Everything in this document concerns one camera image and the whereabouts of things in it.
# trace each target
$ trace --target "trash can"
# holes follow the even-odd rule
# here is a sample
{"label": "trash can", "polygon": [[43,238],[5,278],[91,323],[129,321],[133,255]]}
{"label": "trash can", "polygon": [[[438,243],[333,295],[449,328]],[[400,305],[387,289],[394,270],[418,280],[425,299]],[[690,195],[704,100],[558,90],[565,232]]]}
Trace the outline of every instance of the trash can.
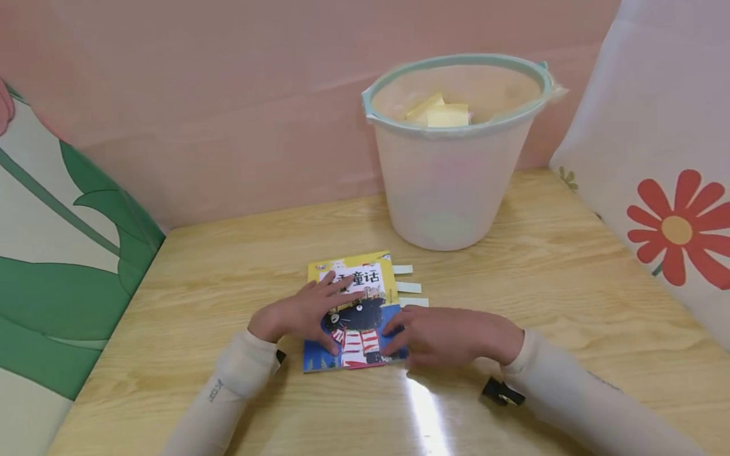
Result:
{"label": "trash can", "polygon": [[[494,221],[532,120],[562,94],[544,63],[498,54],[461,54],[409,63],[365,90],[391,222],[406,241],[458,250]],[[429,128],[405,121],[441,93],[468,104],[470,125]]]}

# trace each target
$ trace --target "black wristband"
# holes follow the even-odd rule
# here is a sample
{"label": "black wristband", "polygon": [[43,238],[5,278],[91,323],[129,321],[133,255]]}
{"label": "black wristband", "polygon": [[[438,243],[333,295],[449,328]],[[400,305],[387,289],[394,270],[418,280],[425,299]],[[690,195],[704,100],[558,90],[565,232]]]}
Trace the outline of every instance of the black wristband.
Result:
{"label": "black wristband", "polygon": [[286,353],[282,352],[281,350],[277,349],[276,351],[276,359],[279,361],[279,364],[282,365],[284,363],[284,358],[286,358]]}
{"label": "black wristband", "polygon": [[482,390],[482,396],[490,398],[498,406],[506,407],[509,404],[521,406],[525,402],[525,396],[510,389],[504,382],[490,377],[487,385]]}

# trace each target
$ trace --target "wood grain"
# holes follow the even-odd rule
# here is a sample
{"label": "wood grain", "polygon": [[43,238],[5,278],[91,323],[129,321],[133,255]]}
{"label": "wood grain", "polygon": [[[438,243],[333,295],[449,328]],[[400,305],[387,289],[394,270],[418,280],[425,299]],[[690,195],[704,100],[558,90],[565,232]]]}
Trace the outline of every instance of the wood grain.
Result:
{"label": "wood grain", "polygon": [[[381,196],[173,231],[72,407],[52,456],[157,455],[236,331],[315,260],[390,249],[432,306],[503,314],[575,353],[712,454],[730,448],[730,357],[547,170],[512,179],[489,235],[429,252]],[[242,419],[230,455],[580,455],[527,410],[478,400],[487,360],[301,372],[302,344]]]}

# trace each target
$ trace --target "yellow book cover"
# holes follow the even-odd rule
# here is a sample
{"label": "yellow book cover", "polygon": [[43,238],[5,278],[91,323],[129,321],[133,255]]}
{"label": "yellow book cover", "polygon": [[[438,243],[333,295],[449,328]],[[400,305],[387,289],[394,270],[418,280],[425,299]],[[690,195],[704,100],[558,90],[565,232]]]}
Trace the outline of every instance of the yellow book cover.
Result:
{"label": "yellow book cover", "polygon": [[405,352],[392,357],[380,354],[391,340],[383,335],[383,328],[401,311],[391,254],[384,250],[311,263],[308,280],[322,280],[331,270],[337,273],[336,280],[353,276],[345,293],[364,291],[365,297],[325,315],[322,329],[340,344],[339,355],[332,356],[315,341],[305,341],[304,372],[382,366],[405,358]]}

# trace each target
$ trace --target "arm sleeve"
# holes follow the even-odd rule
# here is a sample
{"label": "arm sleeve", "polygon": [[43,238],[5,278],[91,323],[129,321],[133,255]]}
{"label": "arm sleeve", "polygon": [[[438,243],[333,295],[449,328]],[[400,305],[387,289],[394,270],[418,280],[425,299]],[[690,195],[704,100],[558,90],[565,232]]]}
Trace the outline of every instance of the arm sleeve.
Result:
{"label": "arm sleeve", "polygon": [[161,456],[223,456],[246,403],[280,364],[276,345],[239,333],[173,430]]}
{"label": "arm sleeve", "polygon": [[525,331],[522,351],[502,367],[525,405],[598,455],[691,456],[702,450],[651,410],[580,367],[568,352]]}

